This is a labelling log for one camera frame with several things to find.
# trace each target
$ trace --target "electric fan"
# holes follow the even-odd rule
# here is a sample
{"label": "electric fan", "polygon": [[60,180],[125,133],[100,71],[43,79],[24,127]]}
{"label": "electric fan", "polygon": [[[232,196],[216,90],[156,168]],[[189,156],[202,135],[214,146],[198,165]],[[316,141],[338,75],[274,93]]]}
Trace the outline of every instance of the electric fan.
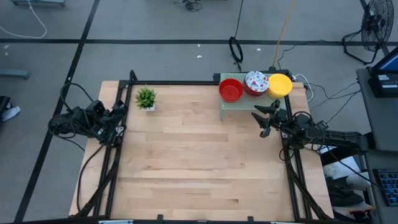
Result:
{"label": "electric fan", "polygon": [[[373,63],[377,51],[386,45],[390,37],[394,22],[394,6],[391,0],[371,0],[364,10],[361,29],[345,35],[343,37],[343,46],[344,53],[367,65]],[[350,37],[350,40],[352,40],[359,33],[361,33],[363,47],[370,52],[374,52],[371,62],[365,62],[347,51],[346,39]]]}

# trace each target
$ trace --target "wooden tabletop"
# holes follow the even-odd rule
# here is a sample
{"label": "wooden tabletop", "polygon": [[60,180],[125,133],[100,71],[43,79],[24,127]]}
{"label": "wooden tabletop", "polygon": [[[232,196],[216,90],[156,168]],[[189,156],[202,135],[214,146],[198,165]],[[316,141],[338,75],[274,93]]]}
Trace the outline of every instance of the wooden tabletop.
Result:
{"label": "wooden tabletop", "polygon": [[[117,86],[103,82],[99,99],[105,107],[112,107]],[[133,94],[140,88],[134,85]],[[153,220],[163,214],[169,220],[294,220],[278,131],[260,138],[249,111],[226,111],[220,121],[217,86],[148,88],[157,92],[156,111],[138,110],[132,97],[111,218]],[[289,97],[293,113],[308,111],[302,83],[294,83]],[[98,141],[89,139],[83,163],[97,148]],[[80,206],[98,186],[103,156],[104,150],[85,169]],[[308,191],[332,217],[319,155],[301,150],[301,157]],[[76,212],[75,193],[70,214]]]}

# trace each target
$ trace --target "small green plant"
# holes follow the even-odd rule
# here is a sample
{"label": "small green plant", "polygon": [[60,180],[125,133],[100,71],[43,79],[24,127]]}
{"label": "small green plant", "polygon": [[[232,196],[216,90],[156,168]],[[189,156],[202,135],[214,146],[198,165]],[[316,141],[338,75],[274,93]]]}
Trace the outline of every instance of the small green plant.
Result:
{"label": "small green plant", "polygon": [[150,90],[146,86],[136,94],[136,103],[140,109],[151,108],[155,103],[155,90]]}

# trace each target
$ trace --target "concrete floor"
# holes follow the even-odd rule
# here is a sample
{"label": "concrete floor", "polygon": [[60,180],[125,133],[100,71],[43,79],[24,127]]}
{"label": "concrete floor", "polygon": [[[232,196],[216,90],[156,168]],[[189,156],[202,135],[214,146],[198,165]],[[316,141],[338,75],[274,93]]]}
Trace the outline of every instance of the concrete floor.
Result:
{"label": "concrete floor", "polygon": [[[234,34],[240,1],[203,0],[198,12],[187,12],[172,2],[101,0],[88,38],[225,40]],[[45,38],[79,39],[93,3],[67,0],[66,8],[34,6],[49,30]],[[237,39],[277,40],[289,4],[288,0],[245,1]],[[283,40],[341,40],[359,29],[362,14],[356,0],[300,0]],[[16,7],[9,1],[0,2],[0,26],[22,35],[42,33],[27,7]],[[0,32],[3,38],[13,37]],[[398,29],[393,29],[390,41],[398,41]],[[290,47],[281,46],[280,55]],[[77,44],[0,44],[0,68],[31,72],[28,80],[0,78],[0,95],[10,96],[22,109],[19,116],[0,128],[0,223],[14,220],[76,48]],[[271,66],[275,45],[242,48],[243,70],[267,70]],[[350,50],[364,58],[372,55],[362,47]],[[355,70],[364,67],[347,57],[341,46],[297,46],[286,52],[281,65],[324,86],[329,94],[354,82]],[[211,80],[214,73],[237,71],[226,44],[85,44],[73,82],[95,97],[102,81],[127,79],[130,69],[141,80]],[[310,107],[325,99],[321,89],[314,88]],[[346,93],[358,88],[352,86]],[[346,100],[329,101],[312,115],[315,120],[328,120]],[[86,106],[88,101],[71,88],[67,102]],[[330,123],[330,128],[362,133],[370,130],[360,94]],[[76,142],[84,146],[86,139],[77,138]],[[83,152],[69,142],[52,140],[24,220],[67,217],[82,157]]]}

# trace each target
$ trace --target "white cable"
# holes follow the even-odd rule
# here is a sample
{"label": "white cable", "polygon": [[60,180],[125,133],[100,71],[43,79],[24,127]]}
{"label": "white cable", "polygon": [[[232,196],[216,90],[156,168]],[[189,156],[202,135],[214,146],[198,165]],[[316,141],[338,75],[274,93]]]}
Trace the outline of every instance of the white cable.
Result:
{"label": "white cable", "polygon": [[33,38],[33,39],[41,39],[43,37],[45,37],[47,35],[47,28],[44,25],[44,23],[39,19],[39,17],[36,15],[35,11],[33,10],[32,5],[30,4],[30,0],[27,0],[27,2],[29,3],[29,9],[33,12],[33,15],[37,18],[37,20],[40,22],[40,24],[43,26],[45,32],[41,37],[33,37],[33,36],[25,36],[25,35],[18,35],[18,34],[13,34],[12,32],[8,32],[6,31],[3,27],[0,26],[0,29],[3,30],[4,32],[16,36],[16,37],[22,37],[22,38]]}
{"label": "white cable", "polygon": [[298,77],[298,76],[303,77],[303,78],[305,79],[305,81],[307,82],[307,86],[309,87],[309,89],[310,89],[310,91],[311,91],[311,98],[309,98],[309,99],[307,100],[307,102],[308,102],[308,101],[312,100],[312,98],[313,98],[313,91],[312,91],[311,85],[310,85],[310,83],[308,82],[307,78],[305,78],[305,76],[302,75],[302,74],[293,75],[294,80],[296,80],[296,79],[297,79],[296,77]]}

